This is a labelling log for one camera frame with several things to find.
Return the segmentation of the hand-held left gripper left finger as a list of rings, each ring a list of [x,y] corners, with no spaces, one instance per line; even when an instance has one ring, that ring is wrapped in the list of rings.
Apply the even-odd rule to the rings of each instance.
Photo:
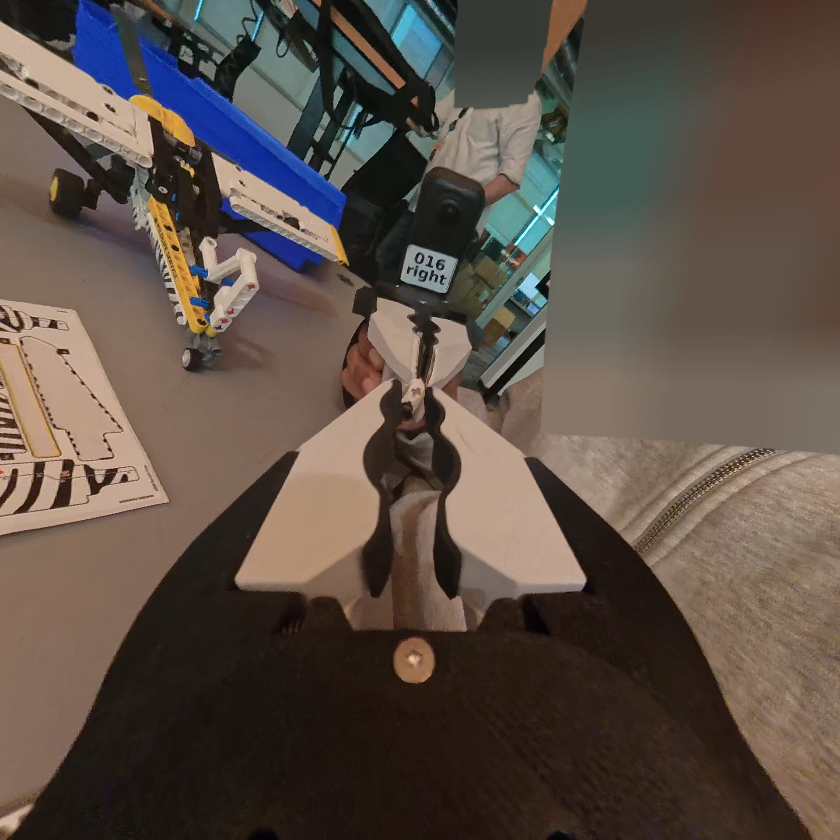
[[[292,453],[234,582],[339,602],[355,629],[395,629],[391,505],[403,385],[386,381]]]

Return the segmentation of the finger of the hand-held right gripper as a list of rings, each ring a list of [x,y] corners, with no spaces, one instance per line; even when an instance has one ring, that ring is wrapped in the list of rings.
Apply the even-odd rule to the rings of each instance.
[[[433,356],[427,387],[444,388],[462,372],[471,353],[471,341],[464,323],[436,323]]]
[[[400,382],[416,378],[420,339],[413,308],[376,308],[369,318],[367,337]]]

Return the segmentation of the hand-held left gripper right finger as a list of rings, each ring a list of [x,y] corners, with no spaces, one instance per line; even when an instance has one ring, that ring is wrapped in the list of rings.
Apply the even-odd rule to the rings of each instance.
[[[586,576],[522,452],[438,388],[425,395],[440,481],[434,572],[484,615],[498,600],[581,592]]]

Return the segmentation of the white yellow lego plane model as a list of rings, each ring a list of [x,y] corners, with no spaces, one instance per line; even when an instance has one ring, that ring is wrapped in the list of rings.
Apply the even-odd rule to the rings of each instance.
[[[133,22],[111,5],[142,93],[127,100],[5,23],[2,96],[24,108],[87,174],[57,169],[49,205],[75,218],[102,193],[130,205],[150,238],[164,288],[189,342],[182,367],[199,371],[220,354],[219,336],[259,289],[256,254],[240,248],[219,262],[219,235],[272,233],[348,266],[335,226],[199,140],[184,119],[151,96]]]

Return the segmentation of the person's right hand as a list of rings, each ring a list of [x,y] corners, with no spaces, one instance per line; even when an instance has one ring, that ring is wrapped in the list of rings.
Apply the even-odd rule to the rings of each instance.
[[[350,409],[382,384],[385,361],[368,336],[363,321],[352,337],[340,374],[343,407]]]

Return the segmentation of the stack of cardboard boxes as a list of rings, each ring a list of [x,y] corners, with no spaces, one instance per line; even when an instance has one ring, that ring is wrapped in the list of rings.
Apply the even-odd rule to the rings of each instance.
[[[475,325],[481,313],[490,305],[502,286],[508,281],[507,269],[484,254],[459,268],[449,291],[449,302],[467,316],[468,336],[472,350],[490,348],[503,336],[516,334],[513,326],[516,313],[503,304],[484,328]]]

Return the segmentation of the wooden standing desk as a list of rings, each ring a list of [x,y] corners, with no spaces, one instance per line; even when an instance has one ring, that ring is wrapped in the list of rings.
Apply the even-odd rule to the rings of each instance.
[[[431,135],[439,128],[432,85],[410,66],[365,2],[300,2],[318,80],[301,115],[308,134],[300,152],[315,171],[328,164],[340,133],[387,123],[398,133]]]

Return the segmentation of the blue plastic bin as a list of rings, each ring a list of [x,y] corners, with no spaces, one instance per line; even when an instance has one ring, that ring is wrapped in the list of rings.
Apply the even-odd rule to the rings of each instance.
[[[75,64],[122,98],[139,92],[123,54],[119,31],[110,12],[93,2],[79,1]],[[346,199],[278,140],[203,80],[191,79],[175,59],[144,38],[143,63],[155,98],[184,118],[194,134],[215,152],[295,199],[338,228]]]

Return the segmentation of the zebra striped sticker sheet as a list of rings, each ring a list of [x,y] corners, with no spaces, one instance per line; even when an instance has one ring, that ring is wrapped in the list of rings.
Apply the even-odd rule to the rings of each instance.
[[[1,533],[168,503],[78,314],[1,302]]]

